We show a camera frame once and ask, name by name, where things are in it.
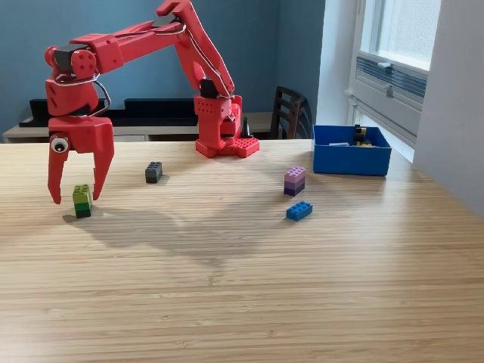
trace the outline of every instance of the stacked lego bricks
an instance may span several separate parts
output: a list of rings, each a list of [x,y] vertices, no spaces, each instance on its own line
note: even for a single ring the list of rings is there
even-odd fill
[[[306,187],[306,169],[295,166],[284,175],[284,194],[295,197]]]
[[[87,184],[76,185],[73,192],[74,209],[76,218],[91,216],[92,197]]]

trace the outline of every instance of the purple lego brick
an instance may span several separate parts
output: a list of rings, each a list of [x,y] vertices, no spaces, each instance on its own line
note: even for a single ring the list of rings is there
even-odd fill
[[[290,195],[291,197],[295,197],[297,194],[299,194],[301,191],[304,190],[304,187],[305,187],[305,185],[303,184],[299,188],[297,188],[296,190],[284,188],[284,194]]]
[[[306,177],[306,169],[294,166],[290,171],[284,175],[284,181],[289,183],[297,183],[302,178]]]
[[[291,183],[290,181],[285,181],[284,188],[293,189],[295,191],[297,188],[299,188],[301,185],[304,185],[305,183],[306,183],[306,178],[302,178],[297,183]]]

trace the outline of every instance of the blue box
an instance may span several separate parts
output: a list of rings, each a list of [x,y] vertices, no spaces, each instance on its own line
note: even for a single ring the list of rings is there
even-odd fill
[[[366,139],[377,147],[356,146],[354,126],[313,126],[314,172],[385,176],[388,173],[392,148],[377,127],[366,128]],[[348,142],[351,146],[330,146]]]

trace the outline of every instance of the dark green lego brick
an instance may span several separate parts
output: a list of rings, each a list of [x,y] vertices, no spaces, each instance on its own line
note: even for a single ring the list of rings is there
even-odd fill
[[[78,210],[91,210],[91,204],[89,204],[89,203],[74,204],[74,209],[76,210],[76,212]]]
[[[89,203],[92,204],[91,191],[87,184],[76,185],[73,192],[74,204]]]
[[[91,210],[77,210],[76,211],[76,218],[87,218],[91,216]]]

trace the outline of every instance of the chair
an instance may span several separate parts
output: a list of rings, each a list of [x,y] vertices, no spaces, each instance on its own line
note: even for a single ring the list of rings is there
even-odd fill
[[[312,138],[311,108],[299,92],[278,87],[275,92],[270,139],[279,139],[279,126],[283,139]]]

